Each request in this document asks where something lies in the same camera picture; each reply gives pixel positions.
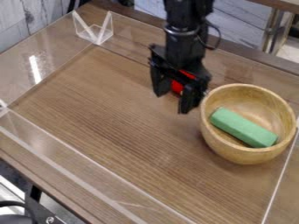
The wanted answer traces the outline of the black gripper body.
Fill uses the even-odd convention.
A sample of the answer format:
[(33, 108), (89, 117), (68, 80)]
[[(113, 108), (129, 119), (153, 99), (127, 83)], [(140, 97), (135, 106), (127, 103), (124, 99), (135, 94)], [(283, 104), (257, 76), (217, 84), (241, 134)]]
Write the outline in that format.
[[(183, 86), (192, 84), (207, 90), (211, 74), (201, 63), (207, 49), (207, 25), (180, 30), (167, 25), (164, 34), (165, 44), (149, 45), (149, 65), (167, 69), (172, 81), (177, 81)], [(192, 74), (195, 79), (185, 77), (180, 73), (181, 70)]]

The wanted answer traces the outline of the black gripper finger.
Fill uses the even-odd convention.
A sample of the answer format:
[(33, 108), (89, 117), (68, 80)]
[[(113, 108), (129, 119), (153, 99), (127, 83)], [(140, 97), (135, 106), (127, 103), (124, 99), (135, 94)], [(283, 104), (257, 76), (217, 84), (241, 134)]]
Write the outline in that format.
[(172, 79), (169, 71), (159, 66), (151, 66), (151, 80), (153, 93), (157, 97), (161, 97), (171, 91)]
[(179, 100), (179, 113), (188, 114), (193, 108), (197, 108), (204, 97), (205, 89), (201, 86), (188, 84), (183, 87)]

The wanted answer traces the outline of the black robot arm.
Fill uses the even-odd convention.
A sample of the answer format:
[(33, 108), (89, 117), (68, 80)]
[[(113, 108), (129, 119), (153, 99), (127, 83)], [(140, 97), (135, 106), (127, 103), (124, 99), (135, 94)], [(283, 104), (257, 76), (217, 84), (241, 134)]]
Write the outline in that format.
[(165, 44), (151, 44), (151, 80), (157, 97), (179, 84), (177, 113), (187, 114), (201, 103), (211, 82), (203, 65), (208, 40), (208, 21), (213, 0), (163, 0)]

